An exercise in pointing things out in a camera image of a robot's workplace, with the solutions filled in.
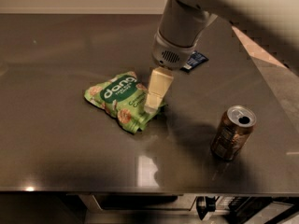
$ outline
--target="soda can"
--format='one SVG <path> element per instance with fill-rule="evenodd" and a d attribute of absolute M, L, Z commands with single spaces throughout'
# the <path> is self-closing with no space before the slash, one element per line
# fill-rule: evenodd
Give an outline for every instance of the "soda can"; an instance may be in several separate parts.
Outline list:
<path fill-rule="evenodd" d="M 256 117 L 248 108 L 235 105 L 221 118 L 215 138 L 211 144 L 214 155 L 232 161 L 249 139 L 255 127 Z"/>

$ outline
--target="chip bag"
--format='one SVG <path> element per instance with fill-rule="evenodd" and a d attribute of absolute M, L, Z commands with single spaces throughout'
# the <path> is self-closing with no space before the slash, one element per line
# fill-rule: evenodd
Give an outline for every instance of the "chip bag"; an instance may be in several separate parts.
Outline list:
<path fill-rule="evenodd" d="M 144 111 L 146 96 L 147 88 L 137 80 L 132 71 L 92 86 L 84 94 L 87 101 L 116 118 L 120 126 L 129 133 L 136 133 L 139 129 L 143 131 L 146 124 L 160 111 L 160 108 L 152 114 Z"/>

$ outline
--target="printed logo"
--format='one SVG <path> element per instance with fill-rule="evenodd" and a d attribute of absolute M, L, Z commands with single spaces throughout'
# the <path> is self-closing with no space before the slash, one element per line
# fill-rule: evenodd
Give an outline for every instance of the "printed logo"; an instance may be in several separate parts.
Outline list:
<path fill-rule="evenodd" d="M 136 90 L 137 79 L 131 76 L 123 76 L 112 82 L 100 92 L 100 97 L 107 103 L 123 101 L 130 97 Z"/>

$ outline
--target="can lid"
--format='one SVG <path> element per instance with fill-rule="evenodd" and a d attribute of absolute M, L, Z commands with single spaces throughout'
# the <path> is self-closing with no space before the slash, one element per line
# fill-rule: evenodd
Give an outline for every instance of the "can lid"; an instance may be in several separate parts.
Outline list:
<path fill-rule="evenodd" d="M 234 124 L 240 127 L 252 127 L 256 123 L 256 117 L 254 113 L 242 106 L 242 105 L 235 105 L 230 107 L 227 110 L 227 116 Z"/>

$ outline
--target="green snack bag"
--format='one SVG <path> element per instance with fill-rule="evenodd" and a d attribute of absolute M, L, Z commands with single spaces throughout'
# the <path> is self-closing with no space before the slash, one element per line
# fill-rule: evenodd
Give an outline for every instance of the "green snack bag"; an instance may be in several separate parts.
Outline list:
<path fill-rule="evenodd" d="M 113 79 L 90 87 L 84 97 L 93 105 L 104 109 L 111 117 L 116 118 L 122 128 L 130 133 L 144 130 L 148 121 L 156 116 L 144 111 L 147 88 L 136 77 L 135 72 L 127 72 Z"/>

